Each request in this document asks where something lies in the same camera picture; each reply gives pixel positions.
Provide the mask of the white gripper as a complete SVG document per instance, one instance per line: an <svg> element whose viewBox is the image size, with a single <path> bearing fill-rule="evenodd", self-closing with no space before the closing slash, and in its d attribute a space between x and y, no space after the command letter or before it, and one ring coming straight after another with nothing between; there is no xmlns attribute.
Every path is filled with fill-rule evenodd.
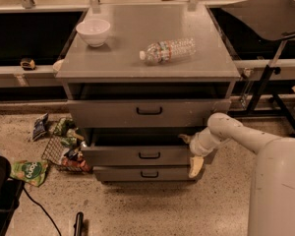
<svg viewBox="0 0 295 236"><path fill-rule="evenodd" d="M191 153L195 155L190 158L190 178L196 178L199 175L204 165L204 157L228 142L228 139L213 134L209 128L197 132L194 136L179 134L178 137L189 145Z"/></svg>

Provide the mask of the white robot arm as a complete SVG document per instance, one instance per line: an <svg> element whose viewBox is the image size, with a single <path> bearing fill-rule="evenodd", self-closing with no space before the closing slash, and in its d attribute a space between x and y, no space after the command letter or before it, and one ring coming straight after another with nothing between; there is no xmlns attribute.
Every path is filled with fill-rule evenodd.
<svg viewBox="0 0 295 236"><path fill-rule="evenodd" d="M295 138L246 127L224 113L210 115L202 131L179 137L192 153L191 178L206 156L230 140L253 152L248 236L295 236Z"/></svg>

